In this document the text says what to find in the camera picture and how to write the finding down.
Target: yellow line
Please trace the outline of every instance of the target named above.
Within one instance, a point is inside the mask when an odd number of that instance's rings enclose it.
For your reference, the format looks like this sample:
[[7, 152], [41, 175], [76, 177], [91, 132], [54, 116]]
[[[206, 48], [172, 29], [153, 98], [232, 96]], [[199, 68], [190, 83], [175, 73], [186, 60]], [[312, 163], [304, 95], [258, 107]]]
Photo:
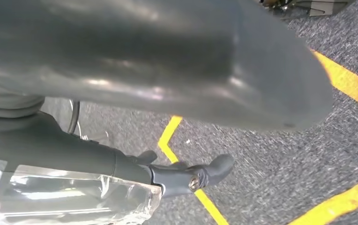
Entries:
[[[168, 142], [181, 121], [182, 117], [173, 116], [166, 126], [163, 134], [161, 135], [160, 140], [158, 141], [158, 146], [172, 163], [178, 162], [178, 157], [176, 157], [175, 153], [173, 153], [171, 148], [168, 146]], [[200, 200], [200, 202], [204, 205], [204, 207], [211, 214], [212, 218], [218, 225], [229, 224], [203, 190], [196, 191], [195, 196], [197, 196], [198, 200]]]
[[328, 72], [332, 85], [352, 99], [358, 101], [358, 75], [318, 52], [314, 52], [314, 54]]
[[358, 208], [358, 184], [317, 205], [289, 225], [325, 225]]

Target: yellow tape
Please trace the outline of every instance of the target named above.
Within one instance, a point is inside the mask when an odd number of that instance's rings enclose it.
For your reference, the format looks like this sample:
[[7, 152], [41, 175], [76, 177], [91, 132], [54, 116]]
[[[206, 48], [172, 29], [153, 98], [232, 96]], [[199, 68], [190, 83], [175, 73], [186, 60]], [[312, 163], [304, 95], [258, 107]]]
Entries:
[[289, 225], [325, 225], [358, 208], [358, 184], [317, 205]]
[[[325, 67], [325, 70], [331, 79], [332, 85], [358, 102], [358, 75], [345, 69], [341, 65], [318, 52], [314, 52], [314, 54]], [[178, 162], [178, 158], [168, 146], [168, 142], [181, 121], [181, 117], [173, 116], [158, 142], [158, 146], [172, 163]], [[196, 191], [195, 195], [218, 225], [228, 225], [226, 219], [202, 190]], [[303, 216], [291, 222], [289, 225], [325, 225], [335, 220], [337, 217], [354, 211], [357, 208], [358, 184], [352, 189], [317, 205]]]
[[[158, 141], [158, 146], [161, 148], [163, 153], [168, 157], [168, 159], [172, 163], [178, 162], [178, 157], [176, 157], [175, 153], [171, 150], [168, 146], [168, 142], [171, 139], [173, 133], [175, 132], [176, 128], [179, 126], [180, 122], [182, 121], [182, 117], [180, 116], [173, 116], [171, 121], [166, 126], [163, 134]], [[195, 196], [200, 200], [200, 202], [204, 205], [207, 211], [211, 214], [212, 218], [216, 221], [218, 225], [228, 225], [229, 223], [226, 219], [222, 216], [220, 211], [217, 209], [215, 204], [208, 198], [208, 196], [202, 190], [198, 190], [195, 192]]]
[[325, 67], [325, 70], [331, 78], [332, 85], [352, 99], [358, 101], [358, 75], [318, 52], [314, 52], [314, 54]]

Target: floor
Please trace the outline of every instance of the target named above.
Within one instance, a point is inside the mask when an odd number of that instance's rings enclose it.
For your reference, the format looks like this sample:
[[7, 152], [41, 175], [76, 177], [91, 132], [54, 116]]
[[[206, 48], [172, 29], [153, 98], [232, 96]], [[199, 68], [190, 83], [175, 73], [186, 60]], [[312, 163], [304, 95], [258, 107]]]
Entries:
[[[309, 47], [358, 75], [358, 0], [333, 17], [289, 22], [289, 29]], [[205, 193], [231, 225], [284, 225], [314, 206], [358, 184], [358, 102], [334, 89], [334, 109], [323, 123], [297, 133], [254, 132], [183, 119], [169, 146], [181, 160], [206, 163], [231, 153], [236, 167], [218, 187]], [[47, 99], [43, 110], [63, 128], [69, 103]], [[109, 144], [137, 155], [159, 154], [170, 162], [157, 142], [169, 115], [137, 112], [83, 103], [84, 134], [106, 130]], [[147, 225], [216, 224], [194, 195], [167, 199]], [[333, 225], [358, 225], [358, 210], [340, 216]]]

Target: bolt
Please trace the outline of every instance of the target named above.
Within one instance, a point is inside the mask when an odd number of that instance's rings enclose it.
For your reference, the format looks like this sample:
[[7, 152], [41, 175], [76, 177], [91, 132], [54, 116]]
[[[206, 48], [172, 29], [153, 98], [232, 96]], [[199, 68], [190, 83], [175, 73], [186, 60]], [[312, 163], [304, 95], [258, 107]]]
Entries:
[[198, 176], [193, 176], [189, 182], [189, 188], [191, 191], [196, 191], [200, 187], [200, 178]]

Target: clear plastic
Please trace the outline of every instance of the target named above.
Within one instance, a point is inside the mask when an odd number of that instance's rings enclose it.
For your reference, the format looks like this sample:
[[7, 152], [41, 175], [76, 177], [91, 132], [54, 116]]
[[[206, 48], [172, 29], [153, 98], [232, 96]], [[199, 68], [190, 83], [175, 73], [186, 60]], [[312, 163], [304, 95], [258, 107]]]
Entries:
[[0, 161], [0, 225], [136, 225], [149, 219], [161, 188], [100, 174]]

